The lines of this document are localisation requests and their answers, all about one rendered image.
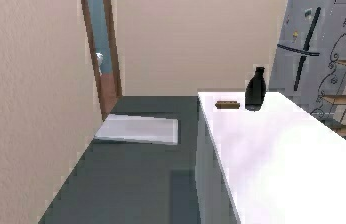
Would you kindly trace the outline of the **grey fridge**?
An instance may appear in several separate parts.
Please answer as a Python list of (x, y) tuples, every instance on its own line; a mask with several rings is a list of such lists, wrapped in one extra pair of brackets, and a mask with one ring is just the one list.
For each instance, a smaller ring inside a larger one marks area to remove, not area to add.
[[(334, 0), (288, 0), (277, 44), (269, 89), (282, 93), (308, 113), (315, 106), (328, 54), (340, 34), (340, 16), (333, 5)], [(303, 46), (317, 7), (321, 7), (321, 13), (310, 41), (312, 55), (306, 58), (298, 90), (294, 91)]]

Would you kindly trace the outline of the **white kitchen counter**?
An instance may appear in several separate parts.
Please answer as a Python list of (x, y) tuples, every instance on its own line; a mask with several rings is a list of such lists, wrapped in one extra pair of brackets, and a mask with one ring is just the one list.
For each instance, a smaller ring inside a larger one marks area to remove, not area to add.
[(280, 93), (257, 112), (201, 92), (195, 181), (201, 224), (346, 224), (346, 140)]

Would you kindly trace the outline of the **black bottle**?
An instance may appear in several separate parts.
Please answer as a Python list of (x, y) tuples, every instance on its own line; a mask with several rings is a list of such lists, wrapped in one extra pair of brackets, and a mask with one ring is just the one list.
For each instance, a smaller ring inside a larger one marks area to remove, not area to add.
[(264, 67), (257, 67), (255, 74), (249, 81), (245, 91), (245, 108), (249, 111), (258, 111), (264, 102), (266, 83), (264, 80)]

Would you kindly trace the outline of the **flat brown block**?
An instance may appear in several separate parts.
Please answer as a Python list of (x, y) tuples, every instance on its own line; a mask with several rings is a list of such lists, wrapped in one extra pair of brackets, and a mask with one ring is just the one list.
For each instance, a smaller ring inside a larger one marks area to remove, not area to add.
[(215, 106), (217, 109), (239, 109), (240, 103), (237, 101), (217, 101)]

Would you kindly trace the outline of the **brown and blue room door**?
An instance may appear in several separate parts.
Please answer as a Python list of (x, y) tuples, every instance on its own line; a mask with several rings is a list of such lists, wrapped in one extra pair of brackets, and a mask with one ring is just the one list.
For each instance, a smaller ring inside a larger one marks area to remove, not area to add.
[(105, 120), (122, 96), (112, 0), (80, 0), (98, 102)]

